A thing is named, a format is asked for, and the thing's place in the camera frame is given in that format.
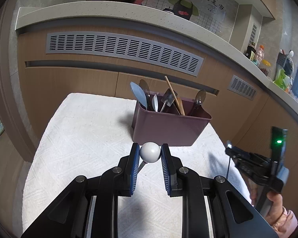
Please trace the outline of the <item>person right hand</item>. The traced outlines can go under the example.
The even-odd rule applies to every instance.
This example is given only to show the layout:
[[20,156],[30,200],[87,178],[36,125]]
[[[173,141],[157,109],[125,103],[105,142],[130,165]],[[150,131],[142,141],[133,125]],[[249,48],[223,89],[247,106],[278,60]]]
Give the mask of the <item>person right hand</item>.
[[[248,188],[250,192],[251,204],[254,206],[257,200],[258,185],[252,180],[249,180]],[[276,193],[275,191],[269,191],[266,197],[272,202],[272,206],[266,215],[265,220],[272,226],[283,214],[283,197],[281,194]]]

